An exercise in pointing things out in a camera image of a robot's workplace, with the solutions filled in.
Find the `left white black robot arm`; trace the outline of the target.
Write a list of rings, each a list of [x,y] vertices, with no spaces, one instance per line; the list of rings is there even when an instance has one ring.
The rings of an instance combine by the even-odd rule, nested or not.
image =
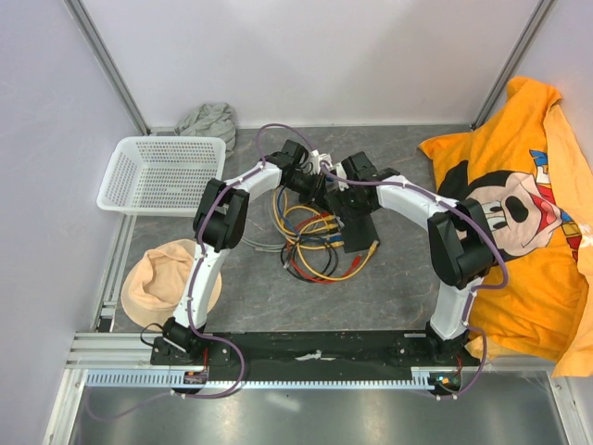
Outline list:
[[[177,308],[153,342],[152,365],[194,365],[206,359],[217,342],[203,333],[208,304],[221,266],[243,237],[250,201],[293,179],[308,157],[304,146],[288,140],[242,175],[208,182],[193,222],[194,263]]]

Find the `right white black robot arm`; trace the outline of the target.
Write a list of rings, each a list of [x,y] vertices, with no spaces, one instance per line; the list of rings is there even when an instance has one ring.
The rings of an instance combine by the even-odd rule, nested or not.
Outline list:
[[[369,204],[404,216],[428,234],[439,289],[423,349],[430,362],[448,363],[467,344],[470,311],[487,273],[504,264],[481,205],[442,197],[393,169],[378,171],[362,152],[335,165],[322,160],[320,170],[340,194],[367,195]]]

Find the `black network switch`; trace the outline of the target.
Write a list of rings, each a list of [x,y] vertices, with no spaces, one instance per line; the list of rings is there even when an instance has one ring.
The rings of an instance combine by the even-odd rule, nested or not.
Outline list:
[[[374,242],[380,242],[371,212],[357,215],[342,212],[336,213],[335,216],[339,221],[346,253],[368,250]]]

